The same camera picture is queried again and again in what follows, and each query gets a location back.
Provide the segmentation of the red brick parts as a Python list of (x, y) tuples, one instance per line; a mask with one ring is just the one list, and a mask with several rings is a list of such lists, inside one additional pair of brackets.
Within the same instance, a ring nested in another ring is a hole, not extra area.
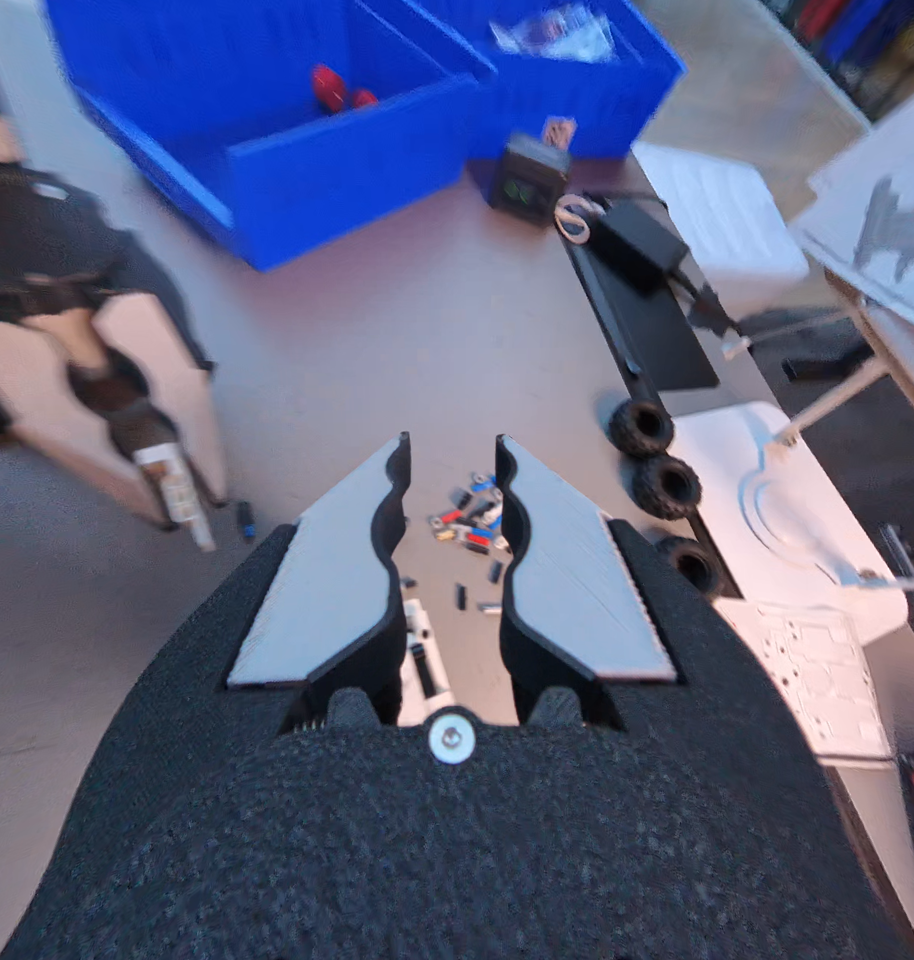
[(340, 74), (322, 63), (311, 70), (311, 90), (323, 114), (329, 116), (367, 109), (379, 103), (370, 90), (351, 89)]

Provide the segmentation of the loose small building parts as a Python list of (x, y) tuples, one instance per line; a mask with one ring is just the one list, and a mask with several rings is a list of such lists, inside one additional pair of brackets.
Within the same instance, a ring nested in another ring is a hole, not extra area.
[[(472, 472), (466, 485), (453, 489), (450, 503), (448, 509), (427, 519), (435, 541), (457, 545), (466, 552), (488, 558), (487, 583), (498, 586), (508, 564), (505, 556), (511, 556), (511, 549), (502, 532), (503, 493), (497, 486), (495, 473)], [(238, 531), (244, 542), (251, 544), (256, 539), (254, 511), (245, 500), (237, 501), (234, 509)], [(454, 600), (458, 611), (468, 610), (468, 597), (467, 586), (457, 583)], [(495, 617), (501, 611), (501, 602), (484, 601), (478, 609), (485, 616)]]

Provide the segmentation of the grey desk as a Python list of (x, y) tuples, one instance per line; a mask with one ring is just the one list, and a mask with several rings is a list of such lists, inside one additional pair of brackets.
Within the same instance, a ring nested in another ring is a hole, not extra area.
[[(508, 432), (610, 513), (634, 515), (599, 422), (623, 392), (558, 238), (494, 214), (472, 181), (261, 274), (196, 235), (78, 112), (42, 14), (0, 2), (0, 98), (31, 164), (97, 194), (183, 295), (216, 360), (230, 486), (259, 534), (294, 520), (402, 430), (394, 554), (438, 631), (459, 702), (514, 717), (495, 624), (453, 589), (487, 566), (425, 527)], [(52, 855), (83, 773), (171, 634), (247, 557), (161, 534), (72, 475), (0, 446), (0, 951)]]

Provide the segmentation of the white book stand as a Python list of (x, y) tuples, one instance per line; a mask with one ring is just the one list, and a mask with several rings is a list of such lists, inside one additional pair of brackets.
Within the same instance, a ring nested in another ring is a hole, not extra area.
[(739, 592), (844, 612), (865, 642), (904, 623), (914, 630), (914, 592), (858, 585), (914, 576), (914, 405), (886, 375), (796, 442), (778, 442), (788, 421), (844, 380), (789, 379), (784, 364), (838, 370), (867, 349), (829, 304), (771, 308), (742, 329), (755, 346), (732, 358), (732, 333), (698, 332), (719, 387), (663, 395), (678, 425), (673, 450), (701, 476), (701, 517)]

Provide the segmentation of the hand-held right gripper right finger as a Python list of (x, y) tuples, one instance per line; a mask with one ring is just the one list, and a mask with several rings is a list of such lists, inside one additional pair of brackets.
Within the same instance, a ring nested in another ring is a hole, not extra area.
[(503, 577), (500, 655), (518, 716), (549, 688), (572, 690), (583, 716), (606, 689), (674, 685), (679, 672), (610, 523), (611, 516), (509, 434), (495, 446)]

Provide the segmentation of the small white beam part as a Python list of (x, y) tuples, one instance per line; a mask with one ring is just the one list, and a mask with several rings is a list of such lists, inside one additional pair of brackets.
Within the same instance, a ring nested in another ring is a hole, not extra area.
[(216, 550), (196, 484), (180, 446), (174, 441), (135, 450), (132, 460), (160, 493), (168, 519), (190, 534), (205, 553)]

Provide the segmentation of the black power adapter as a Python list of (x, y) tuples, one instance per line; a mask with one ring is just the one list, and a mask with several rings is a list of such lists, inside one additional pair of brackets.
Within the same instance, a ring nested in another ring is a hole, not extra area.
[(597, 217), (588, 246), (608, 270), (642, 295), (667, 286), (690, 253), (679, 236), (625, 198)]

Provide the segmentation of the instruction booklet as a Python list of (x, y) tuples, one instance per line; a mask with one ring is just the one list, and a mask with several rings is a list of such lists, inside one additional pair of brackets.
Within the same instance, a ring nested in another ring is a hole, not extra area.
[(914, 102), (835, 156), (811, 189), (789, 225), (799, 246), (914, 326)]

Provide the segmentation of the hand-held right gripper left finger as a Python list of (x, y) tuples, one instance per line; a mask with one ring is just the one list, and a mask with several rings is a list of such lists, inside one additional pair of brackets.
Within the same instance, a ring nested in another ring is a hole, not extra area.
[(297, 690), (314, 714), (339, 690), (396, 724), (407, 619), (393, 553), (407, 530), (409, 433), (306, 509), (226, 677), (229, 690)]

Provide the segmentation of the black device green display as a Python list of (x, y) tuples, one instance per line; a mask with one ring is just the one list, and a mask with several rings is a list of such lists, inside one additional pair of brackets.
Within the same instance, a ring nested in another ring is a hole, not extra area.
[(549, 227), (566, 192), (571, 166), (568, 150), (515, 131), (496, 164), (488, 205), (531, 225)]

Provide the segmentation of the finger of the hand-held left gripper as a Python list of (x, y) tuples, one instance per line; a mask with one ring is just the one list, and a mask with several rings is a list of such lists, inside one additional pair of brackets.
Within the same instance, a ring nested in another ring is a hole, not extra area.
[(178, 334), (159, 299), (151, 294), (118, 294), (95, 314), (94, 329), (103, 342), (127, 358), (147, 385), (150, 414), (166, 420), (143, 447), (127, 447), (139, 467), (181, 454), (199, 490), (214, 507), (229, 498), (223, 440), (208, 372)]
[(0, 320), (0, 408), (7, 438), (107, 494), (158, 529), (175, 529), (158, 486), (160, 461), (136, 463), (142, 450), (175, 445), (177, 431), (152, 401), (148, 373), (180, 360), (169, 319), (122, 319), (120, 337), (103, 339), (106, 320), (55, 319), (50, 329)]

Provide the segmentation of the black knobby toy tyre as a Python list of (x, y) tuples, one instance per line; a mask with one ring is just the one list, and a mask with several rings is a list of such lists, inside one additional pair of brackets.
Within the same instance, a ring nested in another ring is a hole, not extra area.
[(690, 465), (662, 454), (635, 464), (631, 498), (637, 507), (658, 520), (688, 520), (698, 511), (703, 487)]
[(667, 535), (655, 544), (655, 550), (709, 601), (722, 594), (723, 570), (715, 556), (696, 539)]
[(647, 460), (664, 455), (675, 438), (672, 418), (658, 403), (629, 398), (612, 413), (607, 438), (622, 453)]

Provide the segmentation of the black desk mat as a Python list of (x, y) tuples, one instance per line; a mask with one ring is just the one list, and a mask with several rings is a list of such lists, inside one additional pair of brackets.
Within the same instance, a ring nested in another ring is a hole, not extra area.
[(563, 241), (620, 377), (636, 400), (713, 390), (720, 378), (668, 288), (641, 294), (586, 246)]

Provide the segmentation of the white paper pad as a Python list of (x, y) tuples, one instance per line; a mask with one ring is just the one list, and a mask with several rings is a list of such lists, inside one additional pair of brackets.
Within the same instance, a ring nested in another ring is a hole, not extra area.
[(807, 259), (751, 164), (645, 142), (632, 153), (715, 289), (807, 276)]

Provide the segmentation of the white stickered beam piece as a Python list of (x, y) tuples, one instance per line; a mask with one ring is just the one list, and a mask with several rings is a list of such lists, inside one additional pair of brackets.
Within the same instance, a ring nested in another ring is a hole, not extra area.
[(402, 703), (397, 725), (421, 725), (435, 712), (455, 705), (439, 644), (426, 609), (416, 598), (404, 602), (407, 650), (400, 670)]

